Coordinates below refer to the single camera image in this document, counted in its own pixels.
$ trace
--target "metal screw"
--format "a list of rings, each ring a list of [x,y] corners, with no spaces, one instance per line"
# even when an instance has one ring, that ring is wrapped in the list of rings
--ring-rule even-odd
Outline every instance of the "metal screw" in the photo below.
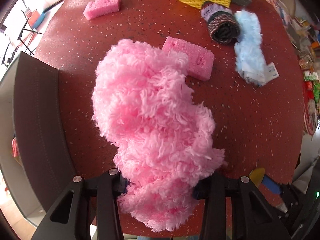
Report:
[[[82,180],[81,176],[75,176],[73,178],[73,182],[77,183],[77,182],[80,182]]]
[[[246,176],[242,176],[242,177],[240,178],[240,180],[241,180],[243,183],[248,183],[248,182],[250,181],[249,178],[246,177]]]
[[[110,175],[116,175],[118,173],[118,170],[117,169],[111,169],[109,170],[109,174]]]

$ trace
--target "round table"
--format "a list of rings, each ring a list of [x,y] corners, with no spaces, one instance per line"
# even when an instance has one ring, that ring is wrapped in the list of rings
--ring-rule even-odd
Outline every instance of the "round table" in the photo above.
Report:
[[[235,71],[233,44],[211,41],[200,11],[177,0],[122,0],[121,10],[86,20],[91,0],[65,0],[52,18],[36,57],[58,68],[60,111],[66,140],[78,175],[99,176],[114,167],[116,148],[99,136],[91,120],[95,68],[120,39],[145,41],[162,47],[167,36],[211,50],[215,62],[207,82],[187,77],[195,91],[193,101],[212,110],[214,146],[224,148],[232,178],[249,175],[257,167],[275,181],[291,181],[301,147],[303,96],[301,70],[278,14],[264,0],[252,0],[248,10],[260,20],[267,63],[274,62],[280,77],[262,88],[246,84]],[[231,5],[233,11],[239,6]],[[279,197],[261,187],[266,199]],[[173,232],[153,233],[130,214],[120,214],[124,233],[143,236],[185,236],[201,229],[203,202],[190,219]]]

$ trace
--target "rolled knitted fabric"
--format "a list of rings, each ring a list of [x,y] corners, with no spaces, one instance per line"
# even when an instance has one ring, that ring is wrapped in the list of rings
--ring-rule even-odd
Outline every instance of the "rolled knitted fabric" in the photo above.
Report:
[[[207,22],[209,35],[220,44],[229,44],[240,34],[239,24],[232,11],[222,5],[206,1],[201,7],[201,16]]]

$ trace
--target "light blue fluffy fabric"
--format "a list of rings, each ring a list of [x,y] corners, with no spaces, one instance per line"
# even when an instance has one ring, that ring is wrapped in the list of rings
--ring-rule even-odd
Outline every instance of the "light blue fluffy fabric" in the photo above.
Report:
[[[241,34],[235,44],[236,71],[247,83],[263,86],[267,63],[261,51],[262,35],[258,17],[245,10],[235,13]]]

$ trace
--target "pink shaggy yarn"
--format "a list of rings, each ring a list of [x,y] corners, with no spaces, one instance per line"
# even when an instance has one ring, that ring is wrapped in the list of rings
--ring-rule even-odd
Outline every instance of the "pink shaggy yarn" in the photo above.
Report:
[[[198,203],[192,188],[224,159],[212,148],[211,111],[192,103],[187,65],[182,52],[121,40],[96,70],[92,119],[119,147],[113,161],[130,181],[118,204],[153,231],[188,219]]]

